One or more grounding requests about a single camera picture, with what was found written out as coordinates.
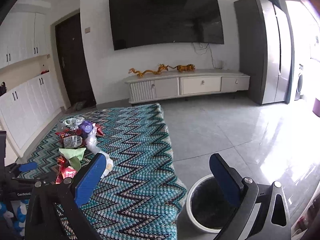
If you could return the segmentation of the red snack wrapper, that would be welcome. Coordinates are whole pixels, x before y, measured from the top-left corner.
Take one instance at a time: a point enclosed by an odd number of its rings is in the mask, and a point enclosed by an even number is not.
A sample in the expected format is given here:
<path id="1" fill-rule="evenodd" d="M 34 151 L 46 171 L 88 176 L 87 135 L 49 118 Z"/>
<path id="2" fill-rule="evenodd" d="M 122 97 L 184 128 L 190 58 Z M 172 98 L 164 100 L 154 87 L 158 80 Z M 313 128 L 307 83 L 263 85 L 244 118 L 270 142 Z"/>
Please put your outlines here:
<path id="1" fill-rule="evenodd" d="M 65 157 L 59 156 L 57 158 L 57 164 L 59 169 L 55 181 L 56 184 L 60 184 L 65 178 L 73 178 L 76 175 L 77 171 L 71 167 L 69 161 Z"/>

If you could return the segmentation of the white plastic bag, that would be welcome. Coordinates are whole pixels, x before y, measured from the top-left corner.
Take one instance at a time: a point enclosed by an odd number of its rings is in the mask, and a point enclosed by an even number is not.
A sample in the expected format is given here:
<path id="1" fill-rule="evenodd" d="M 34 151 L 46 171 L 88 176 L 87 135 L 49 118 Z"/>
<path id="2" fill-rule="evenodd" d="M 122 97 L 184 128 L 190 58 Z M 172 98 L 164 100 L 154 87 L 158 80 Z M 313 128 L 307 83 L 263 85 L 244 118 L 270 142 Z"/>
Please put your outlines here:
<path id="1" fill-rule="evenodd" d="M 88 133 L 87 138 L 85 140 L 86 147 L 89 151 L 91 151 L 94 155 L 97 153 L 101 153 L 105 156 L 106 159 L 106 167 L 101 175 L 101 179 L 105 178 L 113 169 L 114 163 L 113 160 L 110 158 L 109 154 L 104 152 L 101 148 L 97 146 L 98 140 L 97 140 L 97 127 L 94 126 L 93 129 Z"/>

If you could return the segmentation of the grey printed snack packet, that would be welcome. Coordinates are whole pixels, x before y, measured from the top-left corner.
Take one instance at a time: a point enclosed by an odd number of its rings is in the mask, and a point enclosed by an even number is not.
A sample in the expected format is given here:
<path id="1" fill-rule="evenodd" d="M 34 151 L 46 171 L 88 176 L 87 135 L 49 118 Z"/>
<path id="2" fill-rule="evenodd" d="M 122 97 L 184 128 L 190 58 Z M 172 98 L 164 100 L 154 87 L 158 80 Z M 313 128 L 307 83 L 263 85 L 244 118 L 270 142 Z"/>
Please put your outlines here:
<path id="1" fill-rule="evenodd" d="M 59 138 L 63 148 L 77 149 L 86 145 L 85 140 L 76 134 L 60 134 Z"/>

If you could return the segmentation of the purple plastic bag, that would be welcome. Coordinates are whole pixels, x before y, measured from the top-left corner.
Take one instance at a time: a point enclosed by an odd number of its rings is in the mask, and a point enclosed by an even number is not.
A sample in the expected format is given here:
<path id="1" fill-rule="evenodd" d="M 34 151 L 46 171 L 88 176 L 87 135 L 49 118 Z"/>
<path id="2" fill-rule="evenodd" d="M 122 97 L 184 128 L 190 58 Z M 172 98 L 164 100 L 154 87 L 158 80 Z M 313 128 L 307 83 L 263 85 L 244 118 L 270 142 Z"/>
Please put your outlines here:
<path id="1" fill-rule="evenodd" d="M 88 134 L 88 133 L 90 133 L 90 132 L 92 131 L 92 129 L 93 129 L 93 124 L 92 124 L 90 121 L 88 121 L 88 120 L 84 120 L 84 121 L 80 124 L 80 129 L 81 129 L 84 133 Z"/>

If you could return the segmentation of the white printed wrapper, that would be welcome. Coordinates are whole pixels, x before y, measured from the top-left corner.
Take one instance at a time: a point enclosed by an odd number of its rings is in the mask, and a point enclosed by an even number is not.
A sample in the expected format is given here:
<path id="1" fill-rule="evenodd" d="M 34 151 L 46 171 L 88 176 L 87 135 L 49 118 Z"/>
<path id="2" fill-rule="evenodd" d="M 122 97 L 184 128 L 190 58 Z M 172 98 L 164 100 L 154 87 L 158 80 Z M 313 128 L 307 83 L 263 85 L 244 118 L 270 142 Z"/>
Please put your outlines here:
<path id="1" fill-rule="evenodd" d="M 69 118 L 64 120 L 62 123 L 64 126 L 71 130 L 76 130 L 79 128 L 79 126 L 84 122 L 83 117 L 77 117 L 77 118 Z"/>

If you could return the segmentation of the light green paper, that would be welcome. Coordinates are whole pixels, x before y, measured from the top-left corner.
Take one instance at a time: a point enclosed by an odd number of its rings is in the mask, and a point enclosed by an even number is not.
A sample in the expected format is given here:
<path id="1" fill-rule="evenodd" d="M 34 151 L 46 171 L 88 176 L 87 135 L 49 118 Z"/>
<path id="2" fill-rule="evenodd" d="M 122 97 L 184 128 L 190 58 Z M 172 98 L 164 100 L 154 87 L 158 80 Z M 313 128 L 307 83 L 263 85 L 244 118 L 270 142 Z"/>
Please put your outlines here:
<path id="1" fill-rule="evenodd" d="M 81 161 L 84 157 L 85 150 L 85 147 L 77 149 L 60 148 L 59 152 L 64 158 L 68 160 L 72 168 L 74 168 L 76 171 L 79 171 L 81 168 Z"/>

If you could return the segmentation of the white round trash bin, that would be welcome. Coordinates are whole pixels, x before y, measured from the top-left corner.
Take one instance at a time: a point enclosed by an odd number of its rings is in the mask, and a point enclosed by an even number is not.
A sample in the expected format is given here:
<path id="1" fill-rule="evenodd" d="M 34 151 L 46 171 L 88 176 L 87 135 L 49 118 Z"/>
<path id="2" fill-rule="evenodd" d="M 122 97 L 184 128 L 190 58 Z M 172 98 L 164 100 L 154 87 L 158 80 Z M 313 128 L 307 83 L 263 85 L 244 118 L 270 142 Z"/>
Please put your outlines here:
<path id="1" fill-rule="evenodd" d="M 236 211 L 236 206 L 229 202 L 216 178 L 210 174 L 191 187 L 185 209 L 196 230 L 218 235 Z"/>

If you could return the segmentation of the blue white gloved hand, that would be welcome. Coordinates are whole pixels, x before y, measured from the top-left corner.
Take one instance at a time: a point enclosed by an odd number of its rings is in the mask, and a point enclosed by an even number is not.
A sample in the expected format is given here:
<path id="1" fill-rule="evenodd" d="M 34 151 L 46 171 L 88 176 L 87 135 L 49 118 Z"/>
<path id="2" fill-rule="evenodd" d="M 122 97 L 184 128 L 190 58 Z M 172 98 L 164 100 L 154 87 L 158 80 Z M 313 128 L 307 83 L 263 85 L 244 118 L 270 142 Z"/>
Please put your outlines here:
<path id="1" fill-rule="evenodd" d="M 1 237 L 25 239 L 25 222 L 29 200 L 14 200 L 13 211 L 1 202 Z"/>

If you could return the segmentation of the teal zigzag woven rug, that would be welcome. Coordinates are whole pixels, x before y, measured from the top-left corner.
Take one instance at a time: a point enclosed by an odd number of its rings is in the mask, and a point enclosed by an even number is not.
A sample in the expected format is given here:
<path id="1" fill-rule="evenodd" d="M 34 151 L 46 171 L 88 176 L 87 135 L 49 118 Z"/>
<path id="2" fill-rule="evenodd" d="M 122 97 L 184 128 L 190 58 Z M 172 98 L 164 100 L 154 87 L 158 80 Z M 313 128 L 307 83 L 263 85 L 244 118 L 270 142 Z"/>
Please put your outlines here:
<path id="1" fill-rule="evenodd" d="M 187 189 L 178 179 L 164 113 L 157 103 L 90 111 L 97 145 L 113 160 L 82 212 L 101 239 L 176 239 Z"/>

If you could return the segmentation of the shoes by door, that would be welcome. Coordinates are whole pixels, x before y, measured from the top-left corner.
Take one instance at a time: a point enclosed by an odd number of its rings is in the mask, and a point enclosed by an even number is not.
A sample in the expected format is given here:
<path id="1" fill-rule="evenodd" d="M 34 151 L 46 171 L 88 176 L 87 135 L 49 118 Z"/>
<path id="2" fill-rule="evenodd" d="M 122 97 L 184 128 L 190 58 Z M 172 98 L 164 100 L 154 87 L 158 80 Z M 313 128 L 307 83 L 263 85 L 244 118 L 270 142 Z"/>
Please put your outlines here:
<path id="1" fill-rule="evenodd" d="M 73 104 L 69 109 L 67 109 L 67 112 L 77 112 L 83 109 L 84 105 L 86 104 L 86 100 L 79 101 Z"/>

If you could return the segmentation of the black bag on shelf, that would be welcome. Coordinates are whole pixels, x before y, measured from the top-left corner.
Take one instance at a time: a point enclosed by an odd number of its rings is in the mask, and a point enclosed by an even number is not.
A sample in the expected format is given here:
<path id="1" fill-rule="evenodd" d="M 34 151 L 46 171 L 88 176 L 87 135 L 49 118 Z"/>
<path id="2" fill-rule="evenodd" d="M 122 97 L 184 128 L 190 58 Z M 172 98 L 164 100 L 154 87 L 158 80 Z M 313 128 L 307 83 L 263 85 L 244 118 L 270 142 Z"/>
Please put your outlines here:
<path id="1" fill-rule="evenodd" d="M 5 82 L 2 82 L 0 85 L 0 96 L 2 96 L 3 94 L 5 94 L 7 92 L 7 87 Z"/>

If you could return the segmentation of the white washing machine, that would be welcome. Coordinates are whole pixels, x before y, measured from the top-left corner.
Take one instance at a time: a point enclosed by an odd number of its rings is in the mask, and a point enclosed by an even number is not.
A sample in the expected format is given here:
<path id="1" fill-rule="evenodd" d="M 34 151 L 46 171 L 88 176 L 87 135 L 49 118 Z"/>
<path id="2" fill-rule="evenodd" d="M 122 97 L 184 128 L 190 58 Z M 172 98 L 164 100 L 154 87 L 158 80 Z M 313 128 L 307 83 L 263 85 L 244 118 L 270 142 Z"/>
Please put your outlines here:
<path id="1" fill-rule="evenodd" d="M 303 69 L 304 69 L 304 66 L 302 64 L 299 64 L 298 81 L 297 81 L 297 87 L 296 87 L 295 101 L 299 100 L 302 97 Z"/>

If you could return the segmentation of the purple round stool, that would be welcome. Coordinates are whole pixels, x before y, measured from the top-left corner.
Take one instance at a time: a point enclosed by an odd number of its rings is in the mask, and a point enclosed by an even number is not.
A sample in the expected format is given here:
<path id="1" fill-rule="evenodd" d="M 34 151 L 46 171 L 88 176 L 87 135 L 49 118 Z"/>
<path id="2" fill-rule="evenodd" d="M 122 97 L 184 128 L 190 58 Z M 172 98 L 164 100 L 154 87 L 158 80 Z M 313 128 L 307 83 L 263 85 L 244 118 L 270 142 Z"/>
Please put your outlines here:
<path id="1" fill-rule="evenodd" d="M 315 98 L 312 111 L 316 116 L 320 117 L 320 100 L 318 98 Z"/>

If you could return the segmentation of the white low tv cabinet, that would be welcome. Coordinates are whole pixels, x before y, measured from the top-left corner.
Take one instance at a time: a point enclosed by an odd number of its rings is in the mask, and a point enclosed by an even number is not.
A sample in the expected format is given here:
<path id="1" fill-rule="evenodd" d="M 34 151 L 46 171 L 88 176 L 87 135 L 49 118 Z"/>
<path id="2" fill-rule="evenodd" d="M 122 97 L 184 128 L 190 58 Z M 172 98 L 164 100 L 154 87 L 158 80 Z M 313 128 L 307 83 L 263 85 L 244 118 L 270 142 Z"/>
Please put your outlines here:
<path id="1" fill-rule="evenodd" d="M 129 103 L 186 98 L 190 96 L 233 93 L 249 89 L 250 76 L 223 69 L 197 69 L 161 75 L 146 74 L 124 79 L 129 87 Z"/>

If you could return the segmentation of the golden tiger figurine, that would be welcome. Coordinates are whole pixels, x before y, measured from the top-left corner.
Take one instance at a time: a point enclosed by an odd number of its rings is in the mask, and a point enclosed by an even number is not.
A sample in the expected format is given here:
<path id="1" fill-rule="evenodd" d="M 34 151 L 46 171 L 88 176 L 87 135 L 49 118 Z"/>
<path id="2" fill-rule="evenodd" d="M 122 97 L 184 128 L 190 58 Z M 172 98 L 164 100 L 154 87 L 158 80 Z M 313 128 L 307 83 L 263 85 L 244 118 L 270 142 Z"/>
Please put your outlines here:
<path id="1" fill-rule="evenodd" d="M 188 64 L 188 65 L 178 65 L 176 67 L 171 67 L 168 66 L 171 69 L 176 69 L 178 72 L 183 73 L 183 72 L 194 72 L 195 71 L 195 66 L 193 64 Z"/>

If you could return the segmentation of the golden dragon figurine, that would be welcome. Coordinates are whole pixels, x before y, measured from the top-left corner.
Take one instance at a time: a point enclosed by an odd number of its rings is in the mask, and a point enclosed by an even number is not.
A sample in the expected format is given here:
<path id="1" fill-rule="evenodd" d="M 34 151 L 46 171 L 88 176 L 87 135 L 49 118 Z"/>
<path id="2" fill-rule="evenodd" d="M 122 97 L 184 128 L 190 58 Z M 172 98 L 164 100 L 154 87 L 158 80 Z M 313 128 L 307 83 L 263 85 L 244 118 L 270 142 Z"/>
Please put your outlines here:
<path id="1" fill-rule="evenodd" d="M 143 72 L 136 70 L 135 68 L 130 68 L 128 73 L 129 74 L 135 74 L 138 77 L 144 77 L 145 74 L 153 74 L 153 75 L 161 75 L 164 71 L 168 71 L 169 67 L 164 65 L 164 64 L 160 64 L 157 70 L 145 70 Z"/>

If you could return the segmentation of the dark brown entrance door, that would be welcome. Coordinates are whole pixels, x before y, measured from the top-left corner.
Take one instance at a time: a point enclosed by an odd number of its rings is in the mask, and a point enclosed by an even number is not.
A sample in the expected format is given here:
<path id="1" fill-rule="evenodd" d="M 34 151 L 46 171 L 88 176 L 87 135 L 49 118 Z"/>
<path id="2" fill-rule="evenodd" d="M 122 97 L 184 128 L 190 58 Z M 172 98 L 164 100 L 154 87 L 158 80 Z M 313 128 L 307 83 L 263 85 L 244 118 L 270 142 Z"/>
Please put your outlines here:
<path id="1" fill-rule="evenodd" d="M 55 26 L 57 54 L 63 82 L 71 105 L 96 105 L 89 79 L 82 42 L 80 14 L 77 13 Z"/>

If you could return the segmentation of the grey double-door refrigerator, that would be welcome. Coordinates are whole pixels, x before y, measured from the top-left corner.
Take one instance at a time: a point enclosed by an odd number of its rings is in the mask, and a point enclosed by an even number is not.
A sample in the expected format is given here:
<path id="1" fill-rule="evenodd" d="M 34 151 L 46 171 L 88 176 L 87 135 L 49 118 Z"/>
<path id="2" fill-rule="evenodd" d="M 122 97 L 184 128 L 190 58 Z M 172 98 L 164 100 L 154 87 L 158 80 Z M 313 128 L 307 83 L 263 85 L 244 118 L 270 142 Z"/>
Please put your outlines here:
<path id="1" fill-rule="evenodd" d="M 287 16 L 269 0 L 234 2 L 240 72 L 249 75 L 249 98 L 259 105 L 284 102 L 291 72 Z"/>

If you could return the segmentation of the white wall cabinet unit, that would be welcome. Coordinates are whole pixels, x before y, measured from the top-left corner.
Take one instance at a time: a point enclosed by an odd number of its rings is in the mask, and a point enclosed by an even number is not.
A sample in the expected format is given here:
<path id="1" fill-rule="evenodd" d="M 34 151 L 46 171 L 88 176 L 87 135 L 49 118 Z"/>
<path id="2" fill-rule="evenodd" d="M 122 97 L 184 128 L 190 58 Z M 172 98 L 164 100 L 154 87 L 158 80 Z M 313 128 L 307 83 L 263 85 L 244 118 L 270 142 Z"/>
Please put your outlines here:
<path id="1" fill-rule="evenodd" d="M 45 23 L 38 12 L 11 12 L 1 24 L 1 83 L 7 87 L 1 96 L 1 128 L 19 158 L 63 106 L 49 64 Z"/>

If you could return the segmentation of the large black wall television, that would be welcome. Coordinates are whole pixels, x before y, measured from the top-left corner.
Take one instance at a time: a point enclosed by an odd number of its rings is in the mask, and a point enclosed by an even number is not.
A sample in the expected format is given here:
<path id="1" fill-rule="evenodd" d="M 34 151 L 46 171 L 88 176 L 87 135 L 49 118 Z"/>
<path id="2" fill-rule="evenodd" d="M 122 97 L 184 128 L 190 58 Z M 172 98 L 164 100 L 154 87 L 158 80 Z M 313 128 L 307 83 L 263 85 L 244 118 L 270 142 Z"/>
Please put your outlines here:
<path id="1" fill-rule="evenodd" d="M 108 1 L 115 50 L 161 43 L 224 43 L 217 0 Z"/>

